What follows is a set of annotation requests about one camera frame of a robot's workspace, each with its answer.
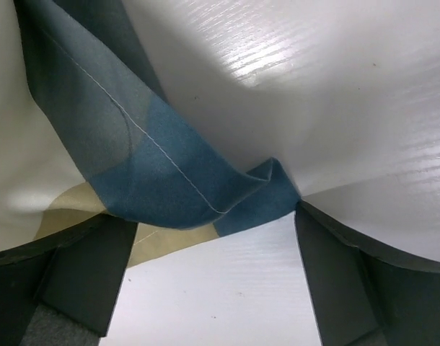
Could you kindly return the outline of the blue beige patchwork pillowcase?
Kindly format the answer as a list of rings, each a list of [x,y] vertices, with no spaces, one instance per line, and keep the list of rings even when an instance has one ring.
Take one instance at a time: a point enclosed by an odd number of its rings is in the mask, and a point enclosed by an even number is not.
[[[0,1],[0,252],[108,214],[130,265],[292,213],[276,159],[235,169],[168,104],[121,1]]]

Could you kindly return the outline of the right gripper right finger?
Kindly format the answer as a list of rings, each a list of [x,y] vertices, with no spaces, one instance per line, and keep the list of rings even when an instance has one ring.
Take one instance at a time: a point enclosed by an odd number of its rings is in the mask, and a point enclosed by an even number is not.
[[[440,262],[296,206],[296,237],[323,345],[440,345]]]

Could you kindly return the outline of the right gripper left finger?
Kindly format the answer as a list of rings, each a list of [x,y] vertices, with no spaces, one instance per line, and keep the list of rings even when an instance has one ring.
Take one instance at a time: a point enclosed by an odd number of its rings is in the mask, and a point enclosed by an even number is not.
[[[98,215],[0,251],[0,345],[98,345],[136,229],[134,222]]]

